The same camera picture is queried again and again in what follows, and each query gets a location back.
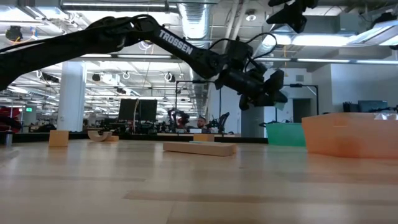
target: ceiling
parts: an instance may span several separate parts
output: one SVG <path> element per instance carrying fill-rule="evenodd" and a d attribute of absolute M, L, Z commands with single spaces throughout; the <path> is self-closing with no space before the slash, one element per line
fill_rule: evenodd
<path fill-rule="evenodd" d="M 119 0 L 106 1 L 118 3 L 153 4 L 154 1 L 134 1 Z M 215 1 L 218 4 L 212 4 L 210 8 L 210 24 L 209 33 L 202 39 L 204 42 L 214 42 L 225 37 L 227 31 L 228 20 L 230 18 L 231 9 L 233 7 L 232 0 Z M 393 6 L 395 1 L 320 1 L 319 6 L 315 9 L 307 10 L 305 15 L 308 17 L 336 17 L 342 11 L 355 13 L 366 7 L 374 10 L 380 7 Z M 134 12 L 123 11 L 117 7 L 106 7 L 99 9 L 84 9 L 79 6 L 69 6 L 68 10 L 62 10 L 62 7 L 25 7 L 0 5 L 0 48 L 7 47 L 16 43 L 6 39 L 5 33 L 9 29 L 6 21 L 23 22 L 27 25 L 22 26 L 24 38 L 22 41 L 31 41 L 35 39 L 45 39 L 62 35 L 66 33 L 76 32 L 86 29 L 92 22 L 97 21 L 105 16 L 124 17 L 135 16 L 139 14 L 150 14 L 156 18 L 159 24 L 166 24 L 167 28 L 174 34 L 183 37 L 184 29 L 180 15 L 170 12 Z M 255 9 L 256 20 L 242 20 L 239 28 L 238 36 L 241 40 L 249 40 L 255 35 L 268 31 L 271 27 L 265 23 L 266 16 L 279 10 L 278 7 L 271 9 L 267 6 L 267 0 L 250 1 L 247 9 Z M 251 42 L 251 46 L 256 49 L 261 43 L 262 38 L 257 38 Z M 223 44 L 216 45 L 212 50 L 220 53 Z M 322 58 L 330 55 L 336 57 L 344 57 L 341 54 L 335 54 L 339 51 L 338 47 L 319 47 L 319 46 L 298 46 L 298 45 L 281 45 L 273 52 L 274 57 L 306 57 L 306 58 Z M 113 54 L 138 54 L 138 55 L 170 55 L 167 51 L 156 45 L 144 46 L 137 44 L 131 47 L 125 47 L 120 52 Z M 190 81 L 196 79 L 196 74 L 190 70 L 188 64 L 180 60 L 125 60 L 114 61 L 105 58 L 78 58 L 86 63 L 88 71 L 85 115 L 90 113 L 102 113 L 110 116 L 116 116 L 118 113 L 119 102 L 121 98 L 136 97 L 152 97 L 159 100 L 158 112 L 159 117 L 164 116 L 165 112 L 175 103 L 175 83 L 166 81 L 165 75 L 171 73 L 176 80 Z M 285 63 L 275 63 L 274 67 L 285 66 Z M 288 67 L 313 69 L 311 63 L 289 63 Z M 42 72 L 48 73 L 60 81 L 62 80 L 62 64 L 52 65 L 43 68 Z M 101 75 L 101 81 L 94 82 L 92 76 L 94 74 Z M 10 106 L 37 105 L 39 111 L 43 114 L 57 114 L 57 105 L 60 86 L 58 83 L 49 83 L 38 78 L 40 73 L 31 72 L 19 77 L 14 84 L 16 88 L 10 88 L 0 96 L 0 104 Z M 127 90 L 127 94 L 120 94 L 116 91 L 115 86 Z M 207 99 L 206 85 L 192 85 L 191 83 L 180 83 L 178 87 L 181 93 L 178 95 L 177 107 L 192 116 L 205 114 L 205 105 Z"/>

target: table surface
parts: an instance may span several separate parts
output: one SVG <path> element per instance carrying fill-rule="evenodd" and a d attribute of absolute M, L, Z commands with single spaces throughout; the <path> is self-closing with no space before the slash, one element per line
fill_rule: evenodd
<path fill-rule="evenodd" d="M 398 161 L 239 144 L 231 157 L 161 142 L 14 144 L 0 162 L 1 223 L 398 223 Z"/>

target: doorway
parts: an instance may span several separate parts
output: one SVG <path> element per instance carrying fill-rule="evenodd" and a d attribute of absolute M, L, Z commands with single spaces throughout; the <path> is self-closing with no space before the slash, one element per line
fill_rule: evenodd
<path fill-rule="evenodd" d="M 302 118 L 306 118 L 311 115 L 311 99 L 293 99 L 294 123 L 301 123 Z"/>

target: computer monitor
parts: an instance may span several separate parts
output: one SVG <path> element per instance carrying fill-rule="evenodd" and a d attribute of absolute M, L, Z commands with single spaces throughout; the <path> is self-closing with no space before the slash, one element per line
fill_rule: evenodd
<path fill-rule="evenodd" d="M 359 111 L 369 113 L 371 110 L 387 108 L 387 101 L 383 100 L 358 100 Z"/>
<path fill-rule="evenodd" d="M 136 103 L 137 100 L 122 99 L 119 108 L 119 119 L 132 121 L 134 119 Z M 157 100 L 139 100 L 135 119 L 141 121 L 155 121 L 156 111 Z"/>

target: robotic arm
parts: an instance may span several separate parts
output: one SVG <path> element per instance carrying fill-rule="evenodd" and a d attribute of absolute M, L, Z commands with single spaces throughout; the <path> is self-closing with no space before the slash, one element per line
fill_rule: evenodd
<path fill-rule="evenodd" d="M 279 70 L 263 82 L 262 75 L 266 69 L 252 60 L 253 49 L 248 43 L 240 42 L 239 39 L 228 40 L 227 53 L 220 55 L 211 50 L 196 48 L 146 14 L 122 18 L 105 17 L 79 32 L 1 49 L 0 90 L 5 90 L 25 73 L 85 54 L 117 52 L 143 40 L 149 40 L 187 62 L 203 78 L 209 79 L 219 74 L 216 88 L 226 85 L 241 94 L 243 100 L 239 105 L 242 110 L 248 109 L 248 103 L 268 106 L 275 102 L 287 102 L 287 98 L 279 91 L 283 87 L 284 73 Z M 24 46 L 28 47 L 8 52 Z M 255 68 L 244 71 L 246 61 L 250 61 Z"/>

